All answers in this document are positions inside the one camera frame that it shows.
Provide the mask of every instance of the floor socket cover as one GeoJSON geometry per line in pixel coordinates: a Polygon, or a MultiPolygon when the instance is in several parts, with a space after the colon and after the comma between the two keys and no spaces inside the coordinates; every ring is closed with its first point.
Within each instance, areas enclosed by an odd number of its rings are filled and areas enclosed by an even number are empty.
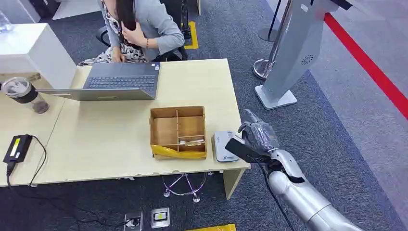
{"type": "Polygon", "coordinates": [[[157,208],[152,210],[152,229],[170,225],[170,208],[157,208]]]}
{"type": "Polygon", "coordinates": [[[132,219],[124,225],[123,231],[141,231],[143,228],[143,212],[126,213],[125,221],[132,219]]]}

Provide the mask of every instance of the floral dress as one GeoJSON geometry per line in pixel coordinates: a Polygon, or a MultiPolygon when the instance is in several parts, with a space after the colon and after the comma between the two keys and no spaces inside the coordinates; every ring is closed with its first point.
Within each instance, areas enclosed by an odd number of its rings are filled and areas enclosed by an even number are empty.
{"type": "MultiPolygon", "coordinates": [[[[119,35],[122,32],[119,26],[119,22],[111,16],[103,0],[101,0],[101,2],[103,4],[103,9],[105,10],[106,18],[108,19],[112,30],[119,37],[119,35]]],[[[120,50],[122,54],[124,55],[124,57],[126,58],[127,63],[147,63],[148,62],[148,60],[144,56],[142,49],[135,49],[121,42],[120,50]]],[[[78,66],[92,65],[94,63],[111,63],[111,62],[112,62],[112,47],[109,47],[106,51],[102,52],[96,58],[86,59],[80,62],[78,66]]]]}

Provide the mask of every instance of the gray laptop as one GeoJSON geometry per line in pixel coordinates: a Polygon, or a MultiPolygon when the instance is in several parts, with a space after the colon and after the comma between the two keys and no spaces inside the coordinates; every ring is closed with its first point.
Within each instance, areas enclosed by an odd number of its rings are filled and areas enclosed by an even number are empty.
{"type": "Polygon", "coordinates": [[[82,89],[38,89],[77,101],[153,100],[160,63],[94,64],[82,89]]]}

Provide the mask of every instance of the black power adapter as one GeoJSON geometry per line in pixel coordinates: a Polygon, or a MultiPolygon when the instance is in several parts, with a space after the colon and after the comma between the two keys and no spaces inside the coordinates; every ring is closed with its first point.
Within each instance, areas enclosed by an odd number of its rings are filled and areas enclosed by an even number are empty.
{"type": "Polygon", "coordinates": [[[9,149],[3,159],[3,162],[8,164],[10,162],[23,162],[25,155],[28,152],[33,137],[30,135],[14,136],[10,143],[9,149]]]}

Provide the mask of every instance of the laptop keyboard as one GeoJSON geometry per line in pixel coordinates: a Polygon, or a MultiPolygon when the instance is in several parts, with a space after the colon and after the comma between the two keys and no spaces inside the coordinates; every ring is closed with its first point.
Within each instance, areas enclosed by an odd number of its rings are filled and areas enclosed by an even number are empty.
{"type": "Polygon", "coordinates": [[[87,89],[138,88],[143,91],[155,90],[155,76],[89,77],[87,89]]]}

